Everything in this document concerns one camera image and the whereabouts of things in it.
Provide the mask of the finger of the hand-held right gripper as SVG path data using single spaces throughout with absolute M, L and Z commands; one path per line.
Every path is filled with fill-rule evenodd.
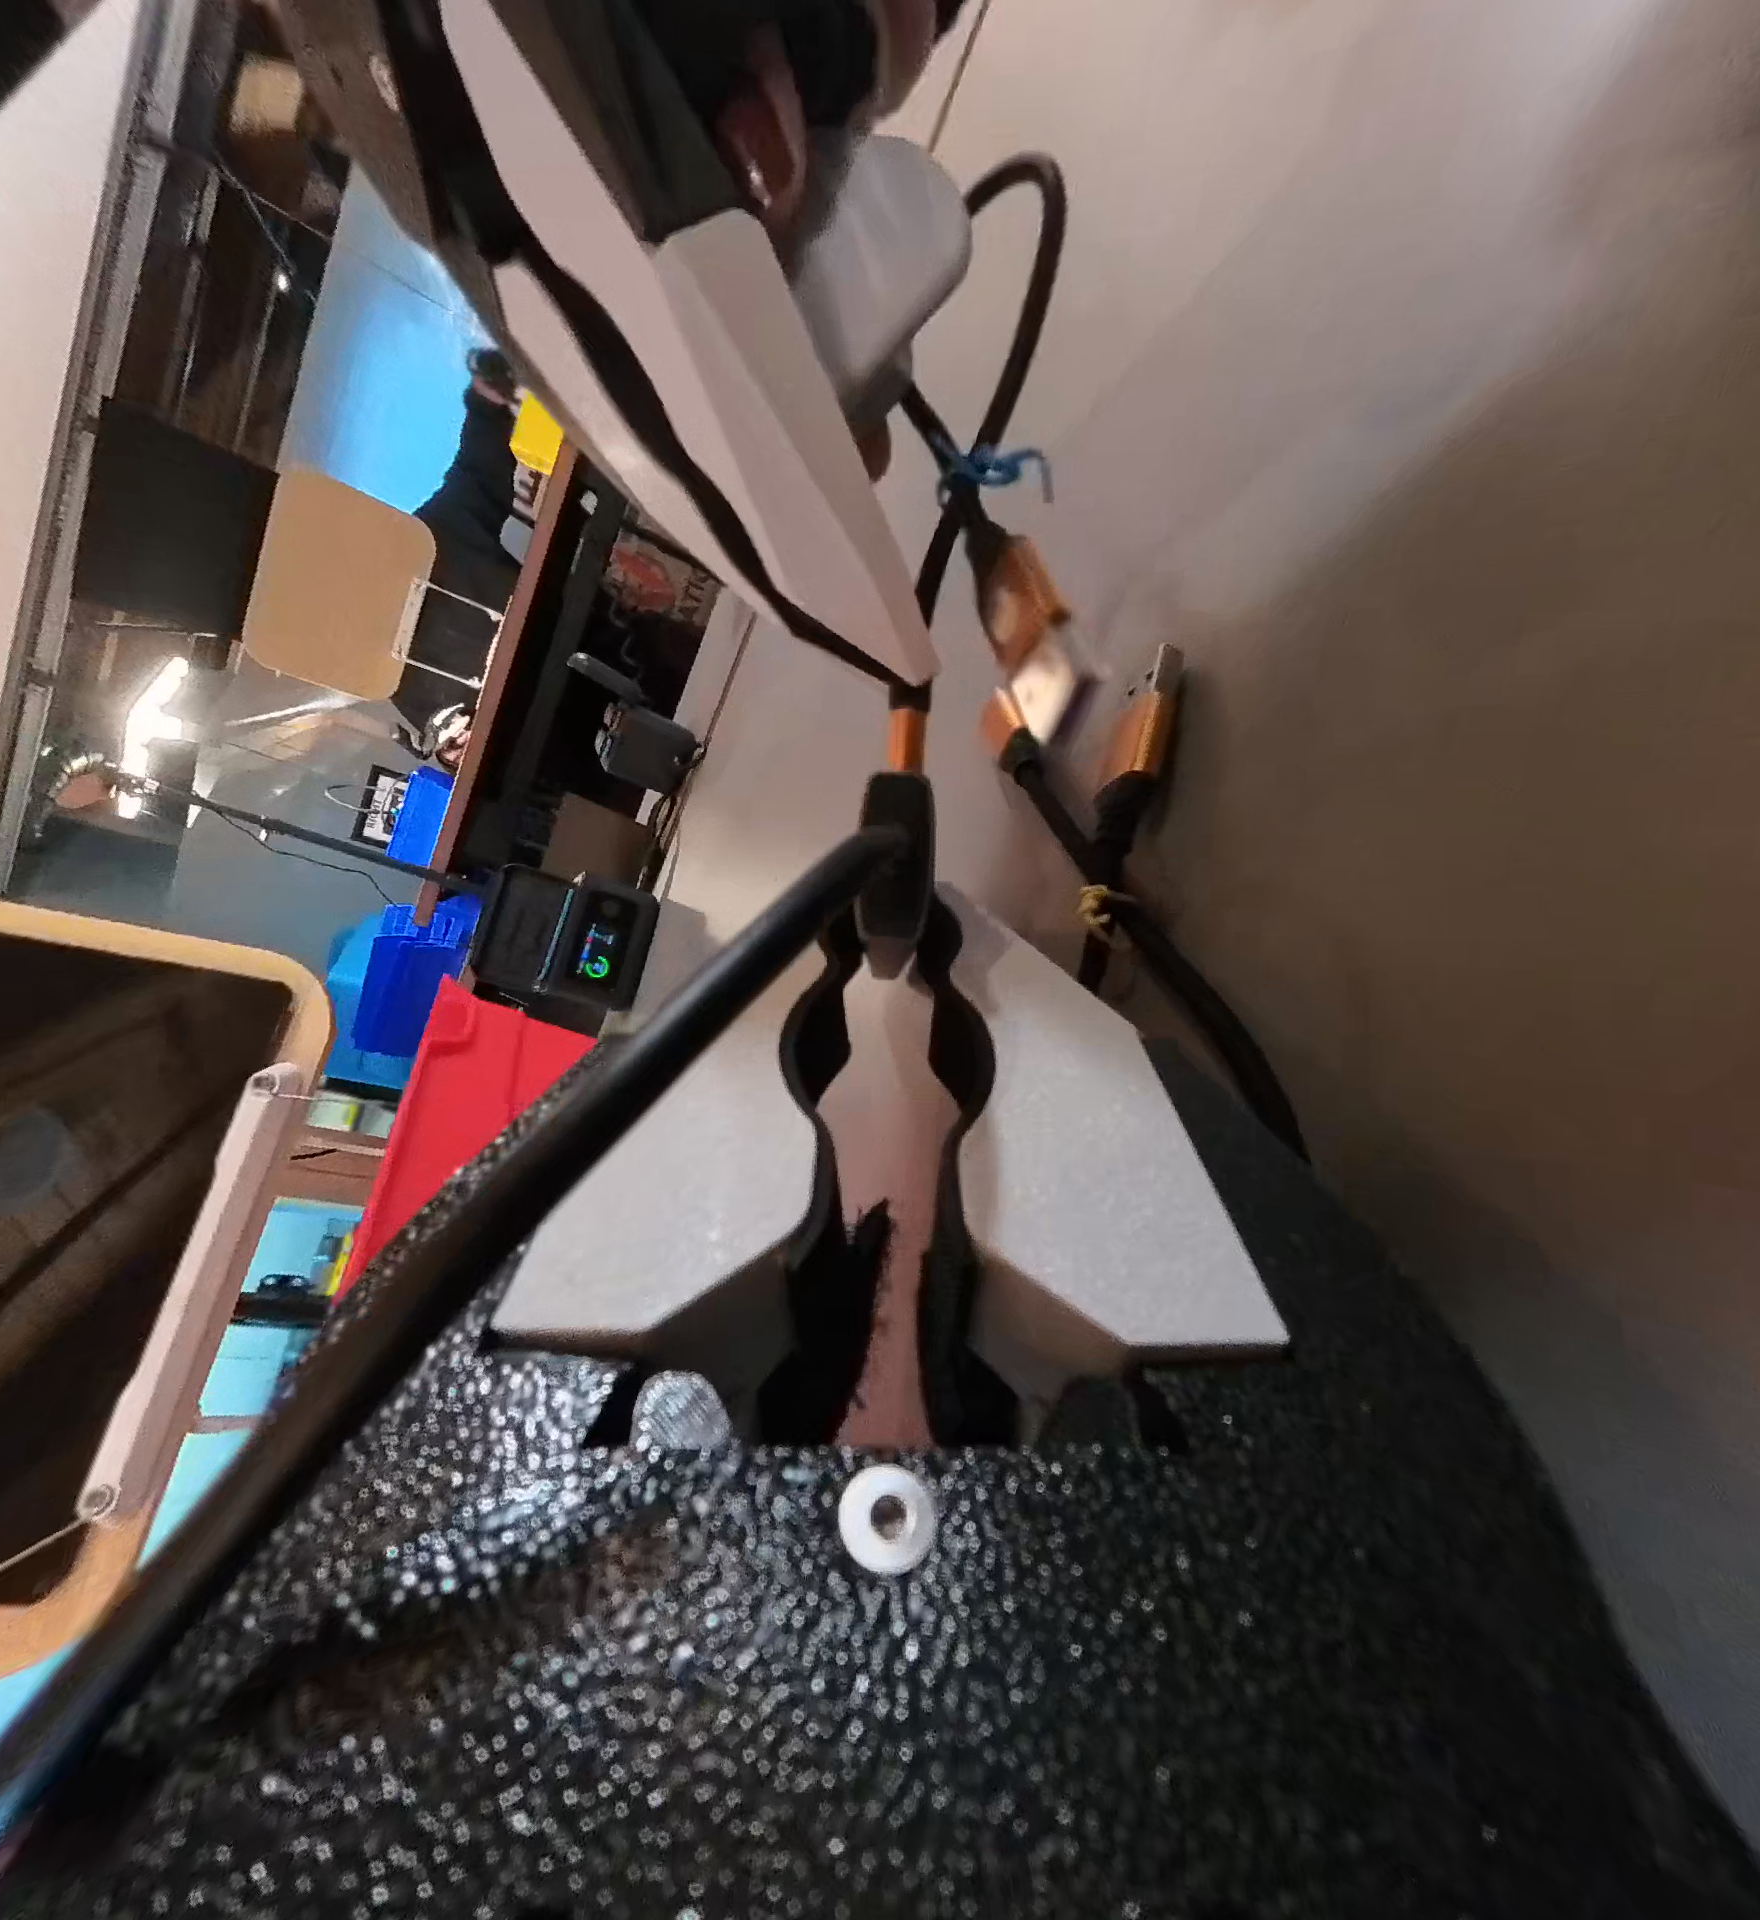
M 495 268 L 497 289 L 504 289 L 509 270 L 541 291 L 538 297 L 554 313 L 557 327 L 585 360 L 586 374 L 604 390 L 614 422 L 685 498 L 704 534 L 701 564 L 723 577 L 759 610 L 776 617 L 801 644 L 880 685 L 891 703 L 907 703 L 910 681 L 898 672 L 832 631 L 776 585 L 740 512 L 681 442 L 648 370 L 597 297 L 545 251 L 507 255 Z
M 545 251 L 610 313 L 681 442 L 776 585 L 910 690 L 938 660 L 840 398 L 758 221 L 723 211 L 648 239 L 580 56 L 583 4 L 437 8 L 437 251 L 511 363 L 629 498 L 700 558 L 685 498 L 636 449 L 541 291 L 495 268 Z

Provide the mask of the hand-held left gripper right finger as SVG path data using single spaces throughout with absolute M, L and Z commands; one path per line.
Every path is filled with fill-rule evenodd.
M 1273 1356 L 1288 1333 L 1139 1033 L 951 886 L 992 1055 L 957 1172 L 969 1346 L 1001 1378 Z

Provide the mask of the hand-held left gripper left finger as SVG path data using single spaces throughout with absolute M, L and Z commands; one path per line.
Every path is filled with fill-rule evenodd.
M 876 1259 L 818 1109 L 848 1061 L 851 970 L 845 910 L 533 1231 L 501 1343 L 687 1374 L 851 1364 Z

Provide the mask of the braided usb-c cable yellow tie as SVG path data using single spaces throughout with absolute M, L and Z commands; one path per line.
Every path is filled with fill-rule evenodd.
M 1130 685 L 1093 784 L 1089 825 L 1070 809 L 1049 771 L 1047 752 L 1067 740 L 1093 690 L 1093 675 L 1058 636 L 1036 642 L 1006 672 L 981 713 L 981 731 L 997 771 L 1025 796 L 1040 825 L 1078 879 L 1126 891 L 1112 937 L 1083 927 L 1078 981 L 1099 994 L 1112 945 L 1129 948 L 1166 997 L 1203 1036 L 1252 1115 L 1301 1161 L 1308 1145 L 1297 1111 L 1252 1031 L 1155 919 L 1133 888 L 1130 853 L 1159 796 L 1174 749 L 1183 657 L 1162 646 Z

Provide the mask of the red plastic bin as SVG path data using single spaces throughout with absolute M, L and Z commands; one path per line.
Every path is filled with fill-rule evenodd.
M 575 1069 L 597 1039 L 475 995 L 445 978 L 402 1092 L 336 1299 L 509 1119 Z

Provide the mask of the person's right hand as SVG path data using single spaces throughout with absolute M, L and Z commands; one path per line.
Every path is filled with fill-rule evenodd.
M 804 199 L 812 138 L 898 108 L 959 4 L 765 4 L 744 25 L 708 128 L 744 205 L 769 231 Z

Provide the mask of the blue twist tie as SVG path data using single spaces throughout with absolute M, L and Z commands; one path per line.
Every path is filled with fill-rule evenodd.
M 981 492 L 1009 490 L 1028 479 L 1036 482 L 1044 501 L 1054 500 L 1053 468 L 1040 447 L 980 442 L 962 449 L 939 433 L 934 433 L 927 445 L 939 472 L 938 498 L 942 505 L 977 498 Z

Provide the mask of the brown desk with black legs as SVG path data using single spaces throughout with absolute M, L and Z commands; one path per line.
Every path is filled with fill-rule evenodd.
M 562 438 L 415 902 L 419 924 L 441 895 L 478 891 L 480 873 L 517 843 L 624 505 L 604 472 Z

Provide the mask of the black power station with display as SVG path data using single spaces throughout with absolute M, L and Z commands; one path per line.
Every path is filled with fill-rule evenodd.
M 659 922 L 652 891 L 507 862 L 485 889 L 470 952 L 475 990 L 538 1020 L 624 1014 Z

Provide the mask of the wide blue plastic bin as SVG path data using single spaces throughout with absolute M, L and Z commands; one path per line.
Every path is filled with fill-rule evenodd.
M 426 1033 L 439 984 L 463 971 L 484 904 L 437 900 L 431 918 L 414 919 L 406 904 L 386 906 L 373 924 L 354 1013 L 362 1053 L 411 1056 Z

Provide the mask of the black boxy device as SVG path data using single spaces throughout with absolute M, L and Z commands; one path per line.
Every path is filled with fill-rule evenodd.
M 675 719 L 652 708 L 606 703 L 597 755 L 609 781 L 674 796 L 701 753 L 701 738 Z

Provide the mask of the small blue plastic bin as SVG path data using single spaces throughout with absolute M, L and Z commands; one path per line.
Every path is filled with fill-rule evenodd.
M 388 809 L 388 833 L 383 851 L 410 867 L 439 867 L 437 839 L 454 794 L 454 776 L 421 764 L 406 776 Z

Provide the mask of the white overhead phone stand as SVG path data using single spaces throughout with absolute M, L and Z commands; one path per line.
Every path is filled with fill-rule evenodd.
M 270 1179 L 309 1092 L 310 1077 L 293 1061 L 246 1081 L 184 1255 L 82 1480 L 79 1520 L 119 1523 L 162 1496 L 174 1456 L 195 1426 L 204 1379 L 271 1203 Z

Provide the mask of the black tripod light stand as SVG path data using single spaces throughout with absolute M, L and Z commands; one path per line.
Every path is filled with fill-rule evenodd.
M 317 688 L 244 664 L 215 673 L 168 657 L 127 705 L 109 781 L 184 831 L 200 822 L 244 834 L 277 855 L 364 877 L 376 900 L 421 889 L 426 867 L 354 839 L 357 805 L 375 764 L 414 773 L 418 755 L 385 701 Z

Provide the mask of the tan framed dark panel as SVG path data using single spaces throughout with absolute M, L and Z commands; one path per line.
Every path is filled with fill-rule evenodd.
M 91 1524 L 82 1480 L 246 1081 L 293 1061 L 310 1097 L 331 1040 L 283 954 L 0 900 L 0 1680 L 138 1569 L 168 1482 Z

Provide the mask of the black wall screen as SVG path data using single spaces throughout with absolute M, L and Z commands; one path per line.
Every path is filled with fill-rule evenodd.
M 77 534 L 77 600 L 235 638 L 277 474 L 102 397 Z

